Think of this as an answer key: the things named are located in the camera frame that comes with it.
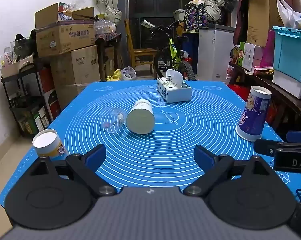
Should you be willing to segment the teal plastic storage bin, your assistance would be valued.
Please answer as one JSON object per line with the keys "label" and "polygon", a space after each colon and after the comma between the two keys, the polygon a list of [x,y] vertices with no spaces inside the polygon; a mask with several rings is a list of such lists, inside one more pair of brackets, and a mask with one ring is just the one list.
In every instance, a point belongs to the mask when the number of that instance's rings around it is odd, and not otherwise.
{"label": "teal plastic storage bin", "polygon": [[274,26],[274,70],[299,81],[301,77],[301,30]]}

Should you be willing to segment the dark wooden side table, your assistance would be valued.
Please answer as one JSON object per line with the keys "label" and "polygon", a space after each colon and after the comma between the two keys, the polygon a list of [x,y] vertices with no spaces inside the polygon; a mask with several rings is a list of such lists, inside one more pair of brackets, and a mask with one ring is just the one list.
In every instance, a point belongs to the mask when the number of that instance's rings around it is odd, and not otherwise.
{"label": "dark wooden side table", "polygon": [[121,58],[121,54],[119,46],[121,37],[122,35],[118,33],[95,35],[101,81],[106,81],[107,76],[112,76],[115,70],[120,68],[119,59]]}

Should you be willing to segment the black green bicycle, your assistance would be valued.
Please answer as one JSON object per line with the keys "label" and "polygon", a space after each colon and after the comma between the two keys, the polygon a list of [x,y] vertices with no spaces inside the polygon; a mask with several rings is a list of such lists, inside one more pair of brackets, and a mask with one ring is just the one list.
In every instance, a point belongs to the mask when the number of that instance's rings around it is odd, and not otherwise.
{"label": "black green bicycle", "polygon": [[154,68],[157,76],[164,77],[165,73],[172,69],[180,72],[184,80],[195,81],[194,70],[186,61],[187,57],[182,50],[182,45],[188,41],[188,37],[174,34],[176,28],[182,23],[184,21],[177,20],[169,26],[154,25],[143,19],[141,25],[150,30],[151,38],[156,45]]}

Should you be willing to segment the purple paper cup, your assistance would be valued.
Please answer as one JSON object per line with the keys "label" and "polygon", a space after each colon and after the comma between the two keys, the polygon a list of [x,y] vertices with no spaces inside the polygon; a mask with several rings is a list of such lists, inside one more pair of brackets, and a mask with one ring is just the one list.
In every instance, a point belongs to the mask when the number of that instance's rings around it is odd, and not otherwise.
{"label": "purple paper cup", "polygon": [[272,93],[261,86],[251,86],[244,110],[235,128],[244,140],[261,139]]}

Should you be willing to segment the clear glass cup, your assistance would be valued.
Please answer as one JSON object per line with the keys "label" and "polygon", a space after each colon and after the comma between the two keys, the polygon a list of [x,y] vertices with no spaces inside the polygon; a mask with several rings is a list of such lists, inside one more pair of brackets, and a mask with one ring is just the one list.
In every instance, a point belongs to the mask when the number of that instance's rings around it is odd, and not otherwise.
{"label": "clear glass cup", "polygon": [[101,110],[99,122],[101,130],[114,134],[126,122],[126,111],[121,108],[106,107]]}

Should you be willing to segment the patterned fabric bag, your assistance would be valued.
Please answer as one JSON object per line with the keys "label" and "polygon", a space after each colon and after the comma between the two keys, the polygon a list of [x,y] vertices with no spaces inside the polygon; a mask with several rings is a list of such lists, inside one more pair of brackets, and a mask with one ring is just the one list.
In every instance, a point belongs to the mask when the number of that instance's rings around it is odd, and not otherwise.
{"label": "patterned fabric bag", "polygon": [[193,0],[185,7],[185,24],[187,31],[198,31],[208,28],[217,22],[221,10],[212,0]]}

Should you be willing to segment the white chest freezer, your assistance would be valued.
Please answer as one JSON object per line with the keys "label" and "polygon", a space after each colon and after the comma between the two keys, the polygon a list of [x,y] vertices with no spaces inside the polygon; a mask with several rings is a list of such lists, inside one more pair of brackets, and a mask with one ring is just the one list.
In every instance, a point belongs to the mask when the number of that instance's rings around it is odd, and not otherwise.
{"label": "white chest freezer", "polygon": [[214,24],[199,31],[197,76],[201,81],[226,81],[234,27]]}

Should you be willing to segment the tall cardboard box right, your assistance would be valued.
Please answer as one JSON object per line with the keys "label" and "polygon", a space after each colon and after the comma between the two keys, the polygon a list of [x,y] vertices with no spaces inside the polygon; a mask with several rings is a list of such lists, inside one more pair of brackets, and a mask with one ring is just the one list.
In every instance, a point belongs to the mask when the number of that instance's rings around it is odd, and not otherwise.
{"label": "tall cardboard box right", "polygon": [[273,26],[283,26],[276,0],[249,0],[246,42],[260,47],[266,45]]}

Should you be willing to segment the wooden chair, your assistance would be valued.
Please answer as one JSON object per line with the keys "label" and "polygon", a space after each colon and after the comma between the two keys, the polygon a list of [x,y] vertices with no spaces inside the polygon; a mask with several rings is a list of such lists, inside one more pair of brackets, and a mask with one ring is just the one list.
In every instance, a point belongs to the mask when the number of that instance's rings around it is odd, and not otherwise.
{"label": "wooden chair", "polygon": [[130,29],[130,20],[125,19],[124,24],[126,30],[128,53],[131,60],[131,67],[135,69],[136,66],[149,65],[150,74],[154,77],[154,58],[157,50],[153,48],[134,49]]}

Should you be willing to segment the white tissue box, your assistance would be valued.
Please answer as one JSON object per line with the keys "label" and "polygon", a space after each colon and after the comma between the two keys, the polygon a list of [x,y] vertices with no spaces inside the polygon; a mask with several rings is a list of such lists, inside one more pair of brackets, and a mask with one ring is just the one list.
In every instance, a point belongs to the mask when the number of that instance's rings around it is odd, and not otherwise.
{"label": "white tissue box", "polygon": [[167,103],[191,101],[192,88],[183,80],[183,75],[173,69],[165,77],[157,78],[157,91]]}

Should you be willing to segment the black metal shelf rack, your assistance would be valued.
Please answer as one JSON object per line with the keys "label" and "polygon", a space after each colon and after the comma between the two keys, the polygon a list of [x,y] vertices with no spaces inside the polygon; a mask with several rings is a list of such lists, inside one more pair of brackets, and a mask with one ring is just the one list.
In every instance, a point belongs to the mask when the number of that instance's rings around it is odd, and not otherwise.
{"label": "black metal shelf rack", "polygon": [[61,113],[50,63],[23,60],[2,66],[1,83],[9,109],[24,137],[34,137],[46,129]]}

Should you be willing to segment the blue silicone baking mat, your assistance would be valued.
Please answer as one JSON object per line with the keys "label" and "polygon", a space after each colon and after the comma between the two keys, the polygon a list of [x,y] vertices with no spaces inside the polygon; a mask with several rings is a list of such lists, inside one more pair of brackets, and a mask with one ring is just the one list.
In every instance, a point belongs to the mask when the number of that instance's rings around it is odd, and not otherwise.
{"label": "blue silicone baking mat", "polygon": [[[236,133],[244,101],[227,85],[216,81],[190,81],[189,102],[167,103],[154,80],[95,82],[78,95],[52,122],[69,153],[84,154],[98,144],[107,150],[97,174],[120,189],[124,186],[185,188],[202,175],[195,163],[195,146],[216,155],[247,160],[253,144]],[[155,116],[153,130],[144,135],[126,125],[113,133],[102,128],[108,108],[130,112],[148,100]]]}

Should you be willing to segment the white plastic bag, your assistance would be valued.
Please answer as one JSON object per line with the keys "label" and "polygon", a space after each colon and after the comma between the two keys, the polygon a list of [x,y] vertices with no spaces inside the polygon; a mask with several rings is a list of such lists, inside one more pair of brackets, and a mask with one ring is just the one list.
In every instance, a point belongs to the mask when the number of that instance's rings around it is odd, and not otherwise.
{"label": "white plastic bag", "polygon": [[278,14],[287,28],[301,30],[301,13],[294,11],[285,0],[276,0]]}

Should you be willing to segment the green white carton box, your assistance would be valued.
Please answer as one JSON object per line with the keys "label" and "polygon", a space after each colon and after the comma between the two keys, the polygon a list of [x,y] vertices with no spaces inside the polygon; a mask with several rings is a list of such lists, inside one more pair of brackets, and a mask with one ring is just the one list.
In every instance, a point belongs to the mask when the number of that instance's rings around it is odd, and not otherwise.
{"label": "green white carton box", "polygon": [[255,53],[254,44],[241,42],[239,47],[238,65],[251,72],[254,53]]}

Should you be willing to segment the yellow white paper cup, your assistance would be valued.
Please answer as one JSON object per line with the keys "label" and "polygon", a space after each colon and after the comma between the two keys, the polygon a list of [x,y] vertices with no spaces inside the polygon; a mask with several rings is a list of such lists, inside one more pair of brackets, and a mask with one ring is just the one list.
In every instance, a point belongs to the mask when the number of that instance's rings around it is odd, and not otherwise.
{"label": "yellow white paper cup", "polygon": [[39,132],[32,140],[32,145],[39,157],[49,157],[52,160],[64,160],[68,151],[54,129]]}

